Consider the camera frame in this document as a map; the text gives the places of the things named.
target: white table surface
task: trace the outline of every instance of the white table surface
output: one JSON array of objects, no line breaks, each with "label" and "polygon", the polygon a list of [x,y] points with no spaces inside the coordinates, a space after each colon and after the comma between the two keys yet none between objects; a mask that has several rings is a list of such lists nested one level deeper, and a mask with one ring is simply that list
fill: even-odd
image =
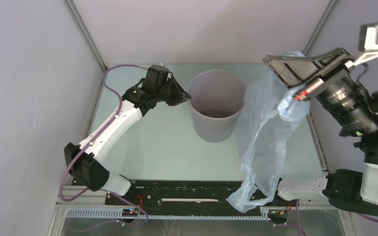
[{"label": "white table surface", "polygon": [[[263,78],[263,64],[167,65],[178,83],[187,89],[197,74],[211,69],[229,71],[248,85]],[[146,71],[117,68],[109,72],[107,83],[123,94],[144,78]],[[117,97],[103,89],[92,126],[95,130],[118,105]],[[286,146],[282,177],[309,179],[322,176],[321,166],[308,123],[304,120]],[[243,180],[236,136],[221,143],[208,143],[196,134],[187,103],[168,107],[158,103],[134,124],[111,148],[105,160],[108,169],[129,179],[157,180]]]}]

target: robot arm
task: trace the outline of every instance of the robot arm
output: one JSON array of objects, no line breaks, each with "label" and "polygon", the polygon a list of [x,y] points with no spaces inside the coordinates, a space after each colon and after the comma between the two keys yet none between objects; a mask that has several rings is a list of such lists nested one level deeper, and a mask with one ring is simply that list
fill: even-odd
[{"label": "robot arm", "polygon": [[121,105],[95,132],[78,145],[69,143],[64,148],[67,165],[82,148],[85,149],[73,164],[70,174],[92,191],[103,189],[124,195],[131,187],[130,181],[121,175],[111,174],[104,161],[111,147],[158,102],[176,106],[190,98],[166,67],[151,66],[146,77],[125,92]]},{"label": "robot arm", "polygon": [[378,216],[378,91],[370,96],[349,77],[356,66],[378,58],[378,23],[362,25],[359,51],[352,56],[337,48],[313,58],[264,59],[286,87],[305,85],[296,100],[316,98],[343,127],[340,136],[361,137],[354,146],[365,153],[364,173],[337,170],[320,179],[283,179],[278,186],[283,199],[328,199],[337,208]]}]

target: black wire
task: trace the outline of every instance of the black wire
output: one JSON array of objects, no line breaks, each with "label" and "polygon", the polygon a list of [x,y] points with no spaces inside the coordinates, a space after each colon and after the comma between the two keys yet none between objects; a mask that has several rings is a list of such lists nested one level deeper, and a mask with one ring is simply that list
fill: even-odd
[{"label": "black wire", "polygon": [[359,76],[357,76],[357,79],[356,79],[357,82],[360,82],[361,77],[362,77],[364,74],[366,74],[367,71],[369,70],[369,65],[368,65],[367,63],[363,63],[362,66],[364,66],[364,70],[363,70],[363,72],[360,73]]}]

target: trash bag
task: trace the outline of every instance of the trash bag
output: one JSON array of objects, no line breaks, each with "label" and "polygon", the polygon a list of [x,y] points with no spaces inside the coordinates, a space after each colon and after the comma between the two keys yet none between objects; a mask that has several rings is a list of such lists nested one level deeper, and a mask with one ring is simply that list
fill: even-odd
[{"label": "trash bag", "polygon": [[[301,52],[285,56],[304,57]],[[309,102],[293,98],[300,89],[288,90],[271,70],[247,87],[244,108],[235,127],[241,171],[246,178],[226,199],[240,212],[273,201],[284,168],[286,142],[310,110]],[[250,201],[257,189],[266,198]]]}]

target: light blue plastic bag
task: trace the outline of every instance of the light blue plastic bag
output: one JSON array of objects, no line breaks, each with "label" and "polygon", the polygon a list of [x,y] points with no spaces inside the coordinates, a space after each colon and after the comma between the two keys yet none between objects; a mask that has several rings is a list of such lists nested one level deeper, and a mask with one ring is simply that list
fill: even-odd
[{"label": "light blue plastic bag", "polygon": [[[285,56],[304,57],[301,52]],[[287,90],[271,70],[247,87],[235,128],[241,171],[246,178],[226,199],[240,212],[273,201],[284,167],[286,142],[310,109],[309,102],[293,98],[299,89]],[[257,189],[266,198],[250,201]]]}]

